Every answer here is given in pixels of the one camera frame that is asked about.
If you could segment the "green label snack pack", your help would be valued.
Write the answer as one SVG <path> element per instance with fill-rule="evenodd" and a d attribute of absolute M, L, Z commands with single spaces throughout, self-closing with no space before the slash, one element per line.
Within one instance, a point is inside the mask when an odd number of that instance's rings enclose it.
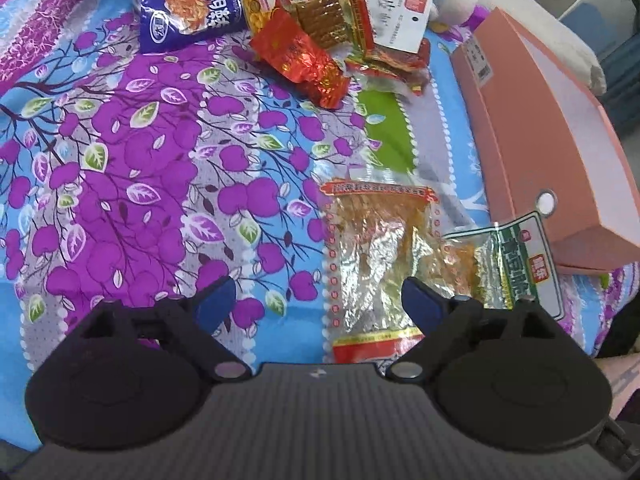
<path fill-rule="evenodd" d="M 564 318 L 560 281 L 539 212 L 454 231 L 444 239 L 469 254 L 471 295 L 485 307 L 511 310 L 518 300 L 532 297 L 555 321 Z"/>

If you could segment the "white shelf cabinet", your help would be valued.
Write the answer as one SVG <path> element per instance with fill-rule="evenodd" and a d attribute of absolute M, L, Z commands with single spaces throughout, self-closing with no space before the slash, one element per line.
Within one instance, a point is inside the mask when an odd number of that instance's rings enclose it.
<path fill-rule="evenodd" d="M 639 132 L 639 0 L 537 0 L 582 38 L 600 61 L 600 101 L 618 136 Z"/>

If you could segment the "brown spicy strip pack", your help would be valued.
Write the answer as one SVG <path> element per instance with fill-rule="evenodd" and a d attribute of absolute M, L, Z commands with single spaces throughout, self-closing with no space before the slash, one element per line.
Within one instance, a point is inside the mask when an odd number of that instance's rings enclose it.
<path fill-rule="evenodd" d="M 277 9 L 288 12 L 323 49 L 349 42 L 341 0 L 243 0 L 247 26 L 254 34 L 264 28 Z"/>

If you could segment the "clear yellow tofu snack pack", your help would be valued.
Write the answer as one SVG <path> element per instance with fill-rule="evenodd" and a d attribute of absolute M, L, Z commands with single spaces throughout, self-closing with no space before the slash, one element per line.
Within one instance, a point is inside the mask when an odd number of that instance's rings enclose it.
<path fill-rule="evenodd" d="M 469 296 L 480 284 L 474 250 L 444 240 L 444 203 L 427 186 L 332 180 L 321 191 L 332 358 L 387 364 L 422 337 L 401 304 L 405 279 Z"/>

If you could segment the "white label red snack pack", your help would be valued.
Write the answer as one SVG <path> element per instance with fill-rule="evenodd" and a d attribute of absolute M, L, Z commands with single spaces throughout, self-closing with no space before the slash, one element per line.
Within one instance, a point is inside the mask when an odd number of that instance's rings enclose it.
<path fill-rule="evenodd" d="M 432 7 L 433 0 L 343 0 L 352 38 L 345 64 L 364 88 L 422 96 L 431 80 Z"/>

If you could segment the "pink storage box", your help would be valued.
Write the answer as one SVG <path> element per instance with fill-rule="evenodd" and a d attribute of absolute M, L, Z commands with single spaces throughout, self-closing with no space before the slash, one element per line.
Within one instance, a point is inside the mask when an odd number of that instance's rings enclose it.
<path fill-rule="evenodd" d="M 639 192 L 603 106 L 510 14 L 496 9 L 451 55 L 492 220 L 540 213 L 559 271 L 639 259 Z"/>

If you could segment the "orange-red foil snack pack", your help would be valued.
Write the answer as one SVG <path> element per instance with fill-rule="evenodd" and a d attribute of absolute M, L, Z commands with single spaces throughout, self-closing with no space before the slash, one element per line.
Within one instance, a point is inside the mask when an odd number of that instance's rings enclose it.
<path fill-rule="evenodd" d="M 349 78 L 288 12 L 275 8 L 250 40 L 250 46 L 311 102 L 326 110 L 340 107 L 348 92 Z"/>

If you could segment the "floral purple bed sheet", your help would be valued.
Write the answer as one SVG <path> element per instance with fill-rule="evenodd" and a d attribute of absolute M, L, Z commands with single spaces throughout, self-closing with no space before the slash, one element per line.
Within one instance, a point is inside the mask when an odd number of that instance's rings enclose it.
<path fill-rule="evenodd" d="M 230 276 L 214 336 L 248 364 L 386 364 L 418 338 L 337 333 L 326 289 L 323 180 L 349 169 L 420 177 L 439 220 L 489 221 L 449 55 L 418 105 L 352 84 L 322 110 L 260 67 L 246 32 L 139 50 L 131 0 L 1 0 L 1 437 L 39 444 L 32 372 L 104 299 L 129 307 Z"/>

